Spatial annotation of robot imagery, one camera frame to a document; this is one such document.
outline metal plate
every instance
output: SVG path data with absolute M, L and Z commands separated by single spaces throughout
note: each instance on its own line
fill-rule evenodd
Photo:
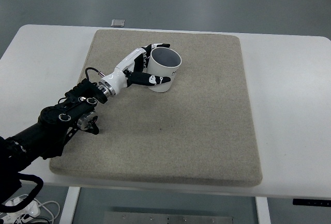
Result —
M 104 224 L 232 224 L 232 217 L 105 212 Z
M 124 19 L 113 19 L 111 27 L 124 27 Z

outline robotic arm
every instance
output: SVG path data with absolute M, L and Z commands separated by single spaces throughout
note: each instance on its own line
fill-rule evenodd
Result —
M 36 158 L 43 159 L 61 156 L 64 146 L 79 131 L 97 135 L 98 118 L 95 106 L 104 104 L 108 97 L 116 96 L 122 88 L 132 84 L 154 86 L 170 82 L 168 77 L 159 77 L 144 73 L 148 67 L 149 56 L 156 47 L 170 47 L 169 44 L 150 44 L 137 48 L 126 56 L 114 69 L 105 75 L 89 67 L 85 70 L 86 79 L 65 93 L 63 102 L 44 108 L 38 122 L 13 137 L 0 137 L 0 171 L 5 178 L 0 180 L 0 202 L 3 203 L 20 187 L 20 180 L 33 181 L 37 184 L 29 196 L 16 206 L 0 205 L 0 212 L 13 213 L 25 208 L 41 190 L 43 181 L 34 175 L 19 173 Z M 93 69 L 102 76 L 99 83 L 89 81 L 87 71 Z

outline white robotic hand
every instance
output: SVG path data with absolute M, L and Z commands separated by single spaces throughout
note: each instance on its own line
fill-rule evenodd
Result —
M 109 96 L 117 95 L 122 88 L 129 87 L 132 84 L 145 86 L 155 86 L 161 83 L 170 82 L 169 77 L 159 77 L 144 73 L 144 68 L 148 67 L 151 51 L 156 47 L 170 47 L 169 44 L 155 43 L 145 47 L 137 48 L 127 55 L 109 75 L 102 76 L 99 82 L 99 89 Z

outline gray felt mat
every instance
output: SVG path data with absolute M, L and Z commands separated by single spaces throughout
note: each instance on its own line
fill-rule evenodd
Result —
M 99 103 L 100 134 L 78 132 L 62 157 L 51 159 L 51 171 L 122 181 L 259 184 L 262 172 L 239 39 L 99 30 L 85 67 L 112 73 L 135 48 L 150 43 L 170 43 L 182 56 L 170 90 L 156 93 L 132 85 Z M 100 79 L 90 75 L 91 81 Z

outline white mug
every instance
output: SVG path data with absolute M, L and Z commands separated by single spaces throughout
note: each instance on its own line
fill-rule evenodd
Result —
M 155 92 L 166 92 L 178 72 L 182 58 L 174 50 L 166 47 L 154 48 L 149 57 L 147 73 L 160 77 L 169 77 L 170 82 L 148 87 Z

